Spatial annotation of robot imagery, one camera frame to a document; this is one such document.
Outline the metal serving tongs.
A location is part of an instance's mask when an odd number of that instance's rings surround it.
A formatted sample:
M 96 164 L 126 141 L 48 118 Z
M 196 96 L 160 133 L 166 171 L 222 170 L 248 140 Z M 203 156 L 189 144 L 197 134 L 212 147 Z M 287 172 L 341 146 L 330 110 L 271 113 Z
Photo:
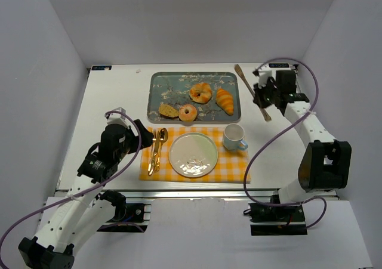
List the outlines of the metal serving tongs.
M 240 65 L 235 64 L 234 65 L 234 70 L 235 70 L 236 74 L 242 79 L 243 83 L 245 84 L 245 86 L 247 87 L 249 92 L 251 93 L 253 99 L 257 102 L 258 108 L 259 108 L 262 116 L 264 117 L 264 120 L 266 122 L 270 122 L 272 120 L 271 116 L 268 114 L 266 109 L 262 108 L 261 101 L 258 99 L 258 97 L 256 96 L 253 88 L 251 87 L 251 85 L 247 81 L 247 79 L 246 79 L 246 77 L 245 77 L 245 75 L 244 75 Z

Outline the brown bread slice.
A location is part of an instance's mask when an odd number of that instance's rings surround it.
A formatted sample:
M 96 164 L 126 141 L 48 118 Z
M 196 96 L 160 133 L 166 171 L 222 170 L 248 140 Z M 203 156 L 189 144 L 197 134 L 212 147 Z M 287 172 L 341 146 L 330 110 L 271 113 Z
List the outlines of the brown bread slice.
M 168 104 L 161 104 L 159 106 L 158 112 L 161 116 L 166 118 L 177 118 L 179 116 L 179 111 Z

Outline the sugared ring donut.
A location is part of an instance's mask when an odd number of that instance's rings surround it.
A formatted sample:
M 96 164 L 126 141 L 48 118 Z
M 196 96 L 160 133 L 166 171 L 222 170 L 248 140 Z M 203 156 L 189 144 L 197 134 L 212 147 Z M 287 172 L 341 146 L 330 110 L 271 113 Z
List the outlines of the sugared ring donut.
M 197 117 L 198 111 L 195 106 L 186 104 L 180 107 L 179 119 L 183 122 L 193 122 Z

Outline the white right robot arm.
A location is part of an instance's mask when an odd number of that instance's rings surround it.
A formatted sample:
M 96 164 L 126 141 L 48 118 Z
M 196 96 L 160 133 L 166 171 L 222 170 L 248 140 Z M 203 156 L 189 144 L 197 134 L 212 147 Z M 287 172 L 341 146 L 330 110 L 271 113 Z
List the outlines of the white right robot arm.
M 349 179 L 351 145 L 338 141 L 314 114 L 307 96 L 297 91 L 293 70 L 268 70 L 255 73 L 255 102 L 266 108 L 274 105 L 294 126 L 305 153 L 297 178 L 278 190 L 280 203 L 303 202 L 317 192 L 345 188 Z

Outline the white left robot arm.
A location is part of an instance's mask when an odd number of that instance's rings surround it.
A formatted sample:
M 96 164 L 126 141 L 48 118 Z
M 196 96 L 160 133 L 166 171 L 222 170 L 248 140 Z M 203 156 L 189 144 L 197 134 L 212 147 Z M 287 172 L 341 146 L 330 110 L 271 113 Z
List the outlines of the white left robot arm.
M 140 120 L 135 135 L 124 118 L 109 118 L 100 141 L 91 146 L 62 203 L 31 238 L 23 238 L 19 252 L 30 268 L 72 268 L 82 245 L 108 221 L 122 222 L 126 198 L 103 191 L 104 182 L 118 170 L 122 159 L 152 145 L 153 134 Z

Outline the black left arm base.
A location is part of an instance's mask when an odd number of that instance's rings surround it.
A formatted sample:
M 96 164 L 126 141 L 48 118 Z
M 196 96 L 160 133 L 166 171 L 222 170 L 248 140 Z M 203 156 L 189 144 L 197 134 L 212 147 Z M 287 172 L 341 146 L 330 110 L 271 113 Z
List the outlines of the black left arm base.
M 96 201 L 107 200 L 115 209 L 113 218 L 102 225 L 98 232 L 111 233 L 144 233 L 149 222 L 149 204 L 141 201 L 128 202 L 127 198 L 117 191 L 107 190 L 96 195 Z

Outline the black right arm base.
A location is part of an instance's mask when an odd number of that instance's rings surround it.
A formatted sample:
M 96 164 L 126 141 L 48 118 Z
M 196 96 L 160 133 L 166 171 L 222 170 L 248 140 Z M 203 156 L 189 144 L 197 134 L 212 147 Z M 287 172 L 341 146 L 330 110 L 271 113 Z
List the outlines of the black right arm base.
M 252 236 L 307 235 L 302 206 L 270 207 L 250 203 L 243 215 L 249 217 Z

